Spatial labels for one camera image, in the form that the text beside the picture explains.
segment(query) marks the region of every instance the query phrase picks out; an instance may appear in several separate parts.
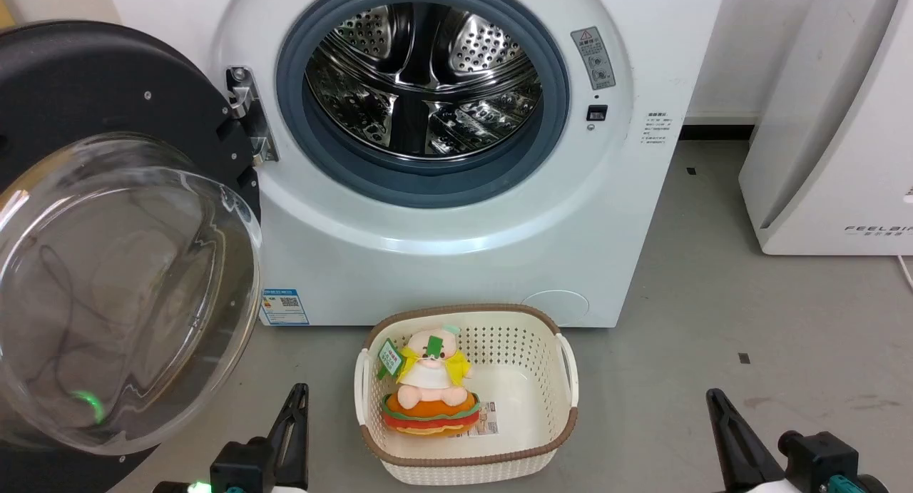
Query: blue and white sticker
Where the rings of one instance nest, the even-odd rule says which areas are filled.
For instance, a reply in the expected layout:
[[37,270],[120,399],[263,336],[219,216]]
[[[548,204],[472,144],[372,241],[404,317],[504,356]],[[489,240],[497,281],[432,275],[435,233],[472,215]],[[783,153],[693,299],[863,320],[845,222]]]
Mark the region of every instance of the blue and white sticker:
[[309,326],[297,290],[264,290],[263,315],[271,326]]

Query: gray warning sticker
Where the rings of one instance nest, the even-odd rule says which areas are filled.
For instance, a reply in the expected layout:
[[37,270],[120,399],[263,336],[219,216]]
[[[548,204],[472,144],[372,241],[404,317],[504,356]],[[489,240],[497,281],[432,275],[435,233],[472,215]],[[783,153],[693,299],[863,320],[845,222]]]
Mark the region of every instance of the gray warning sticker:
[[596,26],[578,29],[571,32],[574,44],[583,58],[583,66],[590,76],[593,90],[602,90],[616,85],[616,75],[612,72],[612,61],[603,45],[603,37],[599,36]]

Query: white appliance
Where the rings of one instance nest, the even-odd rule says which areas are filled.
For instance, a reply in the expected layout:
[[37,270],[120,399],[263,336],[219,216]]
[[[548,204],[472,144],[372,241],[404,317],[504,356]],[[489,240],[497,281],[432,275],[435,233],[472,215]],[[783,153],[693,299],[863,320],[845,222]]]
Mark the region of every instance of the white appliance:
[[[239,181],[260,210],[265,324],[511,302],[613,327],[720,0],[113,3],[255,138]],[[399,44],[414,63],[392,63]],[[505,90],[514,57],[505,81],[528,81]]]
[[739,177],[764,253],[913,253],[911,4],[813,0]]

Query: doll's foot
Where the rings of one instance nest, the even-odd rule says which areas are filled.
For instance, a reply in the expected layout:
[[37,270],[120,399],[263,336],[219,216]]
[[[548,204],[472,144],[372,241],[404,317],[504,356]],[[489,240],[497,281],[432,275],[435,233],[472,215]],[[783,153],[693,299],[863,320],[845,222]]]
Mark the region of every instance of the doll's foot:
[[421,399],[422,392],[415,386],[402,385],[397,392],[397,400],[400,402],[402,409],[414,408]]
[[461,388],[460,386],[451,386],[444,390],[441,395],[441,400],[451,407],[466,402],[466,398],[469,398],[469,392],[466,391],[466,388]]

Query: green light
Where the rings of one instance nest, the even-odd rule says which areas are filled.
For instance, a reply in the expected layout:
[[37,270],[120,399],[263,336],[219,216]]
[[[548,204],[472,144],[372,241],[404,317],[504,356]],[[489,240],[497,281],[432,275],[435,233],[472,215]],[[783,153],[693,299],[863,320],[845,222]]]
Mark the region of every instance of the green light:
[[187,487],[187,493],[213,493],[213,487],[205,482],[195,482]]
[[105,406],[102,405],[101,401],[96,397],[92,392],[77,391],[71,392],[73,398],[80,399],[81,401],[88,403],[92,406],[92,411],[95,412],[95,423],[100,424],[105,419]]

